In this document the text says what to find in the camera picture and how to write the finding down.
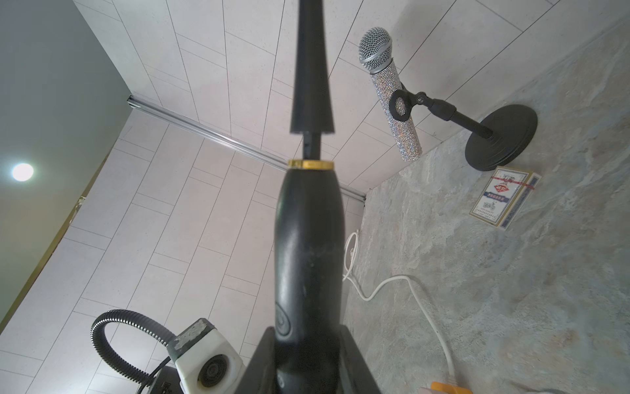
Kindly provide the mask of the orange power strip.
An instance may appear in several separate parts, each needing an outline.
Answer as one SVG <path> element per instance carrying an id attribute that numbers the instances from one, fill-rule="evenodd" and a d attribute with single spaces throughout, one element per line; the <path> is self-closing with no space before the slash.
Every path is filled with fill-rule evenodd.
<path id="1" fill-rule="evenodd" d="M 473 392 L 467 388 L 459 387 L 454 384 L 441 383 L 441 382 L 432 382 L 430 389 L 433 390 L 434 392 L 439 392 L 439 393 L 444 393 L 444 394 L 473 394 Z"/>

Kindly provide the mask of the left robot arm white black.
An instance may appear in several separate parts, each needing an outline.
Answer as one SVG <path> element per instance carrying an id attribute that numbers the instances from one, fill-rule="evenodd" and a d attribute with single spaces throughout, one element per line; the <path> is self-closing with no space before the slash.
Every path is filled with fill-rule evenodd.
<path id="1" fill-rule="evenodd" d="M 149 390 L 170 360 L 152 366 L 149 360 L 158 359 L 154 350 L 164 348 L 174 337 L 161 323 L 132 310 L 108 310 L 90 328 L 92 345 L 103 360 L 101 367 L 108 366 L 111 374 L 137 383 L 140 393 Z"/>

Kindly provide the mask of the black electric toothbrush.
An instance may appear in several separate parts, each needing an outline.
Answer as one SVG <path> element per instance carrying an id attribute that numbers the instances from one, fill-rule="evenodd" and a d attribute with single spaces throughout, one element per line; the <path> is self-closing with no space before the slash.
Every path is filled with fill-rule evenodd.
<path id="1" fill-rule="evenodd" d="M 321 1 L 299 3 L 290 132 L 303 137 L 290 164 L 275 225 L 275 368 L 279 393 L 334 393 L 339 380 L 339 326 L 344 219 L 333 165 L 321 141 L 335 131 Z"/>

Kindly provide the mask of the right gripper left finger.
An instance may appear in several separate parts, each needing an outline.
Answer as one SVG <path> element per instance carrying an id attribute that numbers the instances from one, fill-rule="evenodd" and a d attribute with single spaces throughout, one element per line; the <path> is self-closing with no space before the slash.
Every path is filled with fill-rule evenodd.
<path id="1" fill-rule="evenodd" d="M 269 327 L 264 331 L 235 394 L 274 394 L 275 392 L 275 329 Z"/>

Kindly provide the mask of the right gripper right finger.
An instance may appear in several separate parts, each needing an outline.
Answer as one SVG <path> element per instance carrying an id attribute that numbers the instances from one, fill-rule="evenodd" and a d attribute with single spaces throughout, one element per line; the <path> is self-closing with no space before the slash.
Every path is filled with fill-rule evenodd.
<path id="1" fill-rule="evenodd" d="M 340 326 L 340 390 L 345 394 L 381 394 L 349 328 Z"/>

